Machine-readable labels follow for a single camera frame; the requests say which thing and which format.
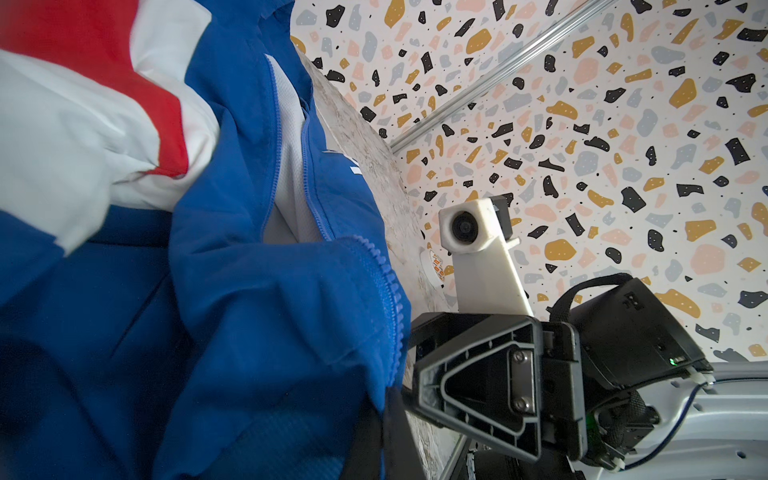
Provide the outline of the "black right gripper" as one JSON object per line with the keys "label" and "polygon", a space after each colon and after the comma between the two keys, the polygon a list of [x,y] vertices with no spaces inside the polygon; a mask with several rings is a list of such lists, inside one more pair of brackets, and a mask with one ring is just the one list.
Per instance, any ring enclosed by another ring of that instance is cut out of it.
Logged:
{"label": "black right gripper", "polygon": [[573,325],[541,325],[527,315],[429,312],[412,323],[407,350],[415,353],[409,408],[422,419],[526,462],[540,458],[542,442],[572,461],[587,452]]}

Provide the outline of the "blue red white jacket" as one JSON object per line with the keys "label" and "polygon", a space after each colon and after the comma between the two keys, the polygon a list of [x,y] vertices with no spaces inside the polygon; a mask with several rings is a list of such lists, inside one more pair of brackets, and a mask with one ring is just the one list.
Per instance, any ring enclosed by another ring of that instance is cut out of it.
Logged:
{"label": "blue red white jacket", "polygon": [[1,5],[1,475],[340,479],[411,311],[289,1]]}

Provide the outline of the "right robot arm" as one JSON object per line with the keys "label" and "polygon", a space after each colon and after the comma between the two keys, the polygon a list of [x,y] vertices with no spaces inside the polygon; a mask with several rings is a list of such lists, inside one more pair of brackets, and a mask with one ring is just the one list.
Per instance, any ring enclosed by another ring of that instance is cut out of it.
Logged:
{"label": "right robot arm", "polygon": [[514,273],[459,275],[415,323],[419,418],[461,437],[452,479],[763,479],[767,367],[712,364],[643,283],[595,280],[537,320]]}

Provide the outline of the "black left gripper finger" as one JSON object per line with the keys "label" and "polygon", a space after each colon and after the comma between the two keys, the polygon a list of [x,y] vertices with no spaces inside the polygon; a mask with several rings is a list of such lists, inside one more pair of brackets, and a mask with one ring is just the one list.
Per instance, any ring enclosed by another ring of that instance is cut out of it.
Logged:
{"label": "black left gripper finger", "polygon": [[370,400],[363,403],[340,479],[426,478],[401,389],[389,387],[385,400],[382,412]]}

